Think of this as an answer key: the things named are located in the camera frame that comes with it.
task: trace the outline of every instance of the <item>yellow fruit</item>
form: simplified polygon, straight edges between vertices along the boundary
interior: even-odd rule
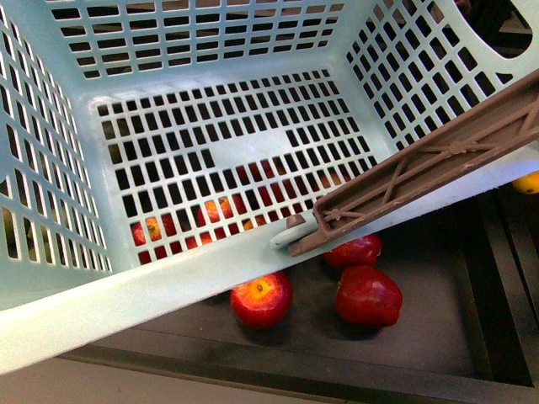
[[[516,179],[513,181],[513,188],[521,194],[539,193],[539,171]]]

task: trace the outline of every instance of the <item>red apple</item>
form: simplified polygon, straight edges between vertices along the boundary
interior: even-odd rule
[[[334,185],[342,185],[343,184],[343,181],[339,178],[339,175],[337,175],[337,173],[335,173],[335,172],[330,173],[329,176],[331,177],[331,180],[325,175],[323,175],[320,178],[320,182],[322,183],[322,186],[325,189],[331,188]],[[348,183],[350,181],[350,178],[348,176],[344,175],[343,180],[344,180],[345,183]]]
[[[234,194],[232,196],[232,202],[236,206],[236,210],[238,214],[241,215],[247,212],[247,209],[245,208],[245,204],[243,203],[241,196],[239,196],[238,194]],[[225,219],[230,219],[231,217],[234,216],[234,213],[232,211],[232,206],[230,204],[230,199],[228,197],[225,196],[225,197],[220,198],[218,200],[218,203],[221,206],[221,211],[222,211],[222,214],[225,216]],[[199,226],[205,225],[205,218],[204,218],[204,213],[202,209],[203,208],[199,208],[199,211],[196,217],[196,220]],[[211,223],[216,223],[221,219],[221,217],[219,216],[220,215],[219,210],[217,208],[217,204],[215,201],[211,200],[209,202],[205,202],[204,209],[208,217],[210,218]]]
[[[382,240],[376,234],[356,238],[322,254],[323,260],[334,269],[351,265],[373,266],[382,251]]]
[[[174,225],[174,221],[172,219],[172,215],[167,213],[166,215],[161,216],[161,220],[163,220],[165,234],[169,237],[175,236],[177,232],[176,232],[176,226]]]
[[[256,216],[254,219],[256,220],[257,226],[263,226],[266,224],[266,219],[261,215]],[[251,220],[245,221],[243,223],[243,229],[245,230],[254,229],[253,222]]]
[[[290,280],[280,271],[234,288],[230,303],[237,318],[246,325],[265,329],[283,319],[293,294]]]
[[[343,271],[335,309],[350,324],[365,328],[390,327],[398,320],[403,294],[387,275],[368,265]]]
[[[174,236],[177,232],[172,216],[170,214],[166,214],[161,216],[161,218],[163,220],[165,234],[167,236]],[[157,223],[157,219],[155,217],[146,219],[146,227],[148,229],[148,233],[150,234],[150,239],[153,242],[163,238],[161,230],[159,229],[159,224]],[[144,231],[142,230],[142,224],[140,222],[131,226],[131,234],[133,235],[133,240],[135,241],[136,246],[146,244],[146,238],[144,237]]]
[[[225,238],[227,235],[225,234],[224,230],[219,228],[219,229],[216,229],[216,236],[217,236],[217,240],[221,240],[222,238]],[[210,233],[208,232],[204,232],[200,234],[200,241],[202,242],[202,245],[210,244],[211,242],[213,242],[213,240],[211,239]],[[194,237],[187,238],[185,240],[185,244],[187,244],[187,248],[189,250],[192,250],[193,248],[196,248],[199,246],[198,242],[196,241],[196,238]]]

